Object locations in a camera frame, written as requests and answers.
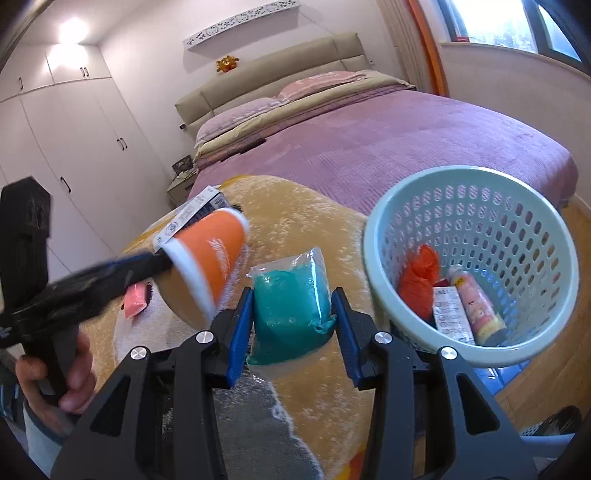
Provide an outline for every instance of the orange stuffed toy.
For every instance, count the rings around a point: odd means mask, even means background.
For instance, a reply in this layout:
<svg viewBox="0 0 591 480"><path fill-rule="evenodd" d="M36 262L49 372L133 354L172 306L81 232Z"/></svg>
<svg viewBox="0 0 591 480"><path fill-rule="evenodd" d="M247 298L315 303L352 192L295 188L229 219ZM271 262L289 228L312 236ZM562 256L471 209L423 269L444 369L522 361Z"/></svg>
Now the orange stuffed toy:
<svg viewBox="0 0 591 480"><path fill-rule="evenodd" d="M414 313L428 322L433 314L433 284L439 280L439 254L421 245L408 254L408 265L398 281L398 295Z"/></svg>

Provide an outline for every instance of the wooden floor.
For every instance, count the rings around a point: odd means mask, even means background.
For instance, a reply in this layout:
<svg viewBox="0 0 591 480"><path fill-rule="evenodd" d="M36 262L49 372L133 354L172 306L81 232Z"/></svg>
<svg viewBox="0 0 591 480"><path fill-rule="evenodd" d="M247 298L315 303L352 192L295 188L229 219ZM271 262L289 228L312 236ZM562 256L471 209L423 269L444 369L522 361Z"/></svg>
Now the wooden floor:
<svg viewBox="0 0 591 480"><path fill-rule="evenodd" d="M579 257L579 296L558 339L496 396L518 429L566 405L578 406L583 416L591 407L591 220L574 205L563 218Z"/></svg>

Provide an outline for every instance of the wall cabinet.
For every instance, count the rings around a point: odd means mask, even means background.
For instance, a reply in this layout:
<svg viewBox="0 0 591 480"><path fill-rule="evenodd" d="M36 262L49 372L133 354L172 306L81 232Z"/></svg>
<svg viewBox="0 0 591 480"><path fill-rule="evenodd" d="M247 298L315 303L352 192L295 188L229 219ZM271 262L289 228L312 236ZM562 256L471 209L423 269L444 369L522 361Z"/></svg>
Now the wall cabinet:
<svg viewBox="0 0 591 480"><path fill-rule="evenodd" d="M53 84L43 45L19 45L0 72L0 102Z"/></svg>
<svg viewBox="0 0 591 480"><path fill-rule="evenodd" d="M46 48L47 63L55 83L110 77L98 47L57 44Z"/></svg>

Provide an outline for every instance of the purple bedspread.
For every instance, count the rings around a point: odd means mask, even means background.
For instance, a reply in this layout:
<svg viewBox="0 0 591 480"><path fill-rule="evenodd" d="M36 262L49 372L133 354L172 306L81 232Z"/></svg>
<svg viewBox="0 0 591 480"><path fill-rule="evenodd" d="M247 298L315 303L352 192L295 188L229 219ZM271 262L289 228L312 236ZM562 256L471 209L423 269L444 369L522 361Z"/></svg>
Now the purple bedspread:
<svg viewBox="0 0 591 480"><path fill-rule="evenodd" d="M527 125L426 93L393 92L289 127L265 144L204 169L190 196L237 175L274 175L369 215L396 182L442 165L494 168L552 204L574 194L569 152Z"/></svg>

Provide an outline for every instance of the human hand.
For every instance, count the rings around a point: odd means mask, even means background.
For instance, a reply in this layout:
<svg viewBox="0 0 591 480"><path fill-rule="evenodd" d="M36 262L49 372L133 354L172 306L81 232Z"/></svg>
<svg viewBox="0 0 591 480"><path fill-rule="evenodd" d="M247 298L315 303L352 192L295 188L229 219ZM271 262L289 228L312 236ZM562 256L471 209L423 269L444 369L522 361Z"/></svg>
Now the human hand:
<svg viewBox="0 0 591 480"><path fill-rule="evenodd" d="M96 376L91 370L90 339L83 332L78 334L76 350L76 359L66 378L69 390L60 399L59 409L43 400L35 383L47 376L45 363L36 357L23 355L16 365L18 383L33 413L61 436L68 434L69 427L64 424L60 410L65 413L82 414L90 404L96 386Z"/></svg>

